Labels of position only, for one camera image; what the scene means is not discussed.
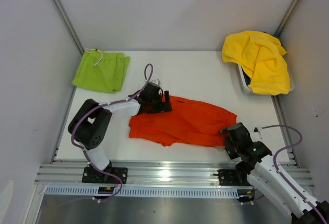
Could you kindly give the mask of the orange shorts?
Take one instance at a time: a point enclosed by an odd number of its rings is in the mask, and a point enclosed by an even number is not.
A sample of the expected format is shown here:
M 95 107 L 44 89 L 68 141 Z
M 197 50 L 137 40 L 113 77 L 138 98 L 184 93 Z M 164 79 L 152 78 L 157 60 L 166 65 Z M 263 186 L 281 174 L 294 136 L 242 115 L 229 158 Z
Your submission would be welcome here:
M 206 102 L 170 96 L 172 111 L 140 114 L 129 121 L 129 138 L 153 141 L 162 146 L 183 143 L 224 147 L 221 130 L 236 124 L 237 115 Z

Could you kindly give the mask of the lime green shorts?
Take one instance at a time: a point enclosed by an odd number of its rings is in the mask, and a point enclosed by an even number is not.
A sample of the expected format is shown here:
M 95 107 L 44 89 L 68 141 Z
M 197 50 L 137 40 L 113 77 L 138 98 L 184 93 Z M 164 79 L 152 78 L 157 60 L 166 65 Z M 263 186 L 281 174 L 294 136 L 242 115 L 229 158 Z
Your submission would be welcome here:
M 86 49 L 72 85 L 78 88 L 116 93 L 122 90 L 131 58 L 122 52 Z

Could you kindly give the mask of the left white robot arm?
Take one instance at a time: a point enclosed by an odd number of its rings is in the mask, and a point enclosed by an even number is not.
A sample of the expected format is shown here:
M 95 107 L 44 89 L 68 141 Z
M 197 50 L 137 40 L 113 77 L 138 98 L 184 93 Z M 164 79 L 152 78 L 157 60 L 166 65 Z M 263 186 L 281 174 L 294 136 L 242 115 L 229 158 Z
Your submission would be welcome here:
M 94 169 L 93 176 L 101 183 L 112 176 L 112 162 L 101 145 L 110 121 L 115 118 L 161 114 L 172 111 L 170 93 L 158 84 L 149 82 L 123 100 L 98 103 L 86 100 L 68 126 L 71 143 L 79 148 L 89 165 Z

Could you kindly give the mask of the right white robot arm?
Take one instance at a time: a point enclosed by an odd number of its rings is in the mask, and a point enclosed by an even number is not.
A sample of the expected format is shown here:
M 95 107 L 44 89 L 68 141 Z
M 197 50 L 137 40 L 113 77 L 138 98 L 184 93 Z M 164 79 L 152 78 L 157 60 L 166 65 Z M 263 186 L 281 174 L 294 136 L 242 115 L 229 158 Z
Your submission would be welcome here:
M 272 153 L 261 141 L 237 123 L 220 132 L 230 159 L 241 161 L 233 170 L 219 170 L 220 185 L 252 186 L 259 190 L 289 223 L 328 223 L 328 202 L 320 202 L 290 176 L 277 161 L 279 149 Z

